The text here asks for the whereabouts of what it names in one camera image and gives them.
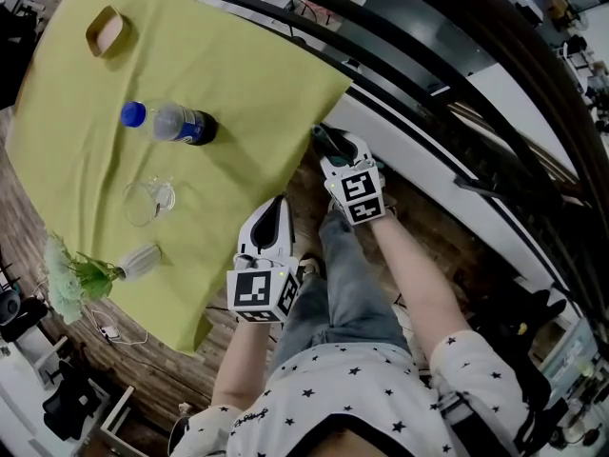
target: bottle label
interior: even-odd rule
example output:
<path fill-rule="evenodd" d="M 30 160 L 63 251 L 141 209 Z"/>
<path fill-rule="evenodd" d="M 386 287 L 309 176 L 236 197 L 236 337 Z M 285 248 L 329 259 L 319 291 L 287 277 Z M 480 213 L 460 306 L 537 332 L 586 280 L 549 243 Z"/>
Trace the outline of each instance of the bottle label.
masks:
<path fill-rule="evenodd" d="M 182 130 L 177 135 L 174 142 L 184 142 L 186 144 L 196 144 L 201 140 L 203 135 L 203 125 L 205 120 L 203 114 L 197 110 L 185 109 L 184 111 L 184 124 Z"/>

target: plastic bottle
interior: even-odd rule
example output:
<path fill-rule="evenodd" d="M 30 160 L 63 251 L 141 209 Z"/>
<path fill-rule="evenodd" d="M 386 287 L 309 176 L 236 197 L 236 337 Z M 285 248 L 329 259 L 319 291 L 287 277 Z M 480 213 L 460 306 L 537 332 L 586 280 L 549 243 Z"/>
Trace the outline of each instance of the plastic bottle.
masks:
<path fill-rule="evenodd" d="M 184 142 L 202 146 L 216 137 L 218 123 L 204 111 L 169 100 L 127 102 L 121 112 L 124 126 L 141 130 L 153 141 Z"/>

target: blue bottle cap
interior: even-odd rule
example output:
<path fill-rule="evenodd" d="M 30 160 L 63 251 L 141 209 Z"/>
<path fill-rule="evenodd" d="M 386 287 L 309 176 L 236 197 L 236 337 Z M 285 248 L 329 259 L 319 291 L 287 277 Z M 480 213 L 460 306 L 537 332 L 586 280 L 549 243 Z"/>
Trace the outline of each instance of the blue bottle cap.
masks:
<path fill-rule="evenodd" d="M 125 127 L 140 127 L 146 120 L 146 107 L 140 102 L 126 102 L 121 111 L 121 122 Z"/>

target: forearm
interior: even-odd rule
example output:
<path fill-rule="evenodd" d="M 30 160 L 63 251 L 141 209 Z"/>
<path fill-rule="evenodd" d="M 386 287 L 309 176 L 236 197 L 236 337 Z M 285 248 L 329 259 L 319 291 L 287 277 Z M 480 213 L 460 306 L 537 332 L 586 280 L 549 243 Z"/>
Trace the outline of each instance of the forearm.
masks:
<path fill-rule="evenodd" d="M 241 322 L 228 345 L 213 388 L 211 404 L 248 409 L 265 387 L 269 324 Z"/>
<path fill-rule="evenodd" d="M 370 227 L 429 359 L 443 338 L 469 329 L 457 299 L 438 267 L 393 215 L 373 220 Z"/>

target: white vase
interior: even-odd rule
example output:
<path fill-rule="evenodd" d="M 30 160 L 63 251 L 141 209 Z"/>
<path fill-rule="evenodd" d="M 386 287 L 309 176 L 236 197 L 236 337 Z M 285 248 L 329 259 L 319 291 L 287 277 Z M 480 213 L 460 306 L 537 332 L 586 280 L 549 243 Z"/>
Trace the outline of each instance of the white vase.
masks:
<path fill-rule="evenodd" d="M 155 244 L 146 244 L 126 255 L 117 265 L 123 271 L 120 279 L 134 281 L 153 270 L 161 262 L 161 250 Z"/>

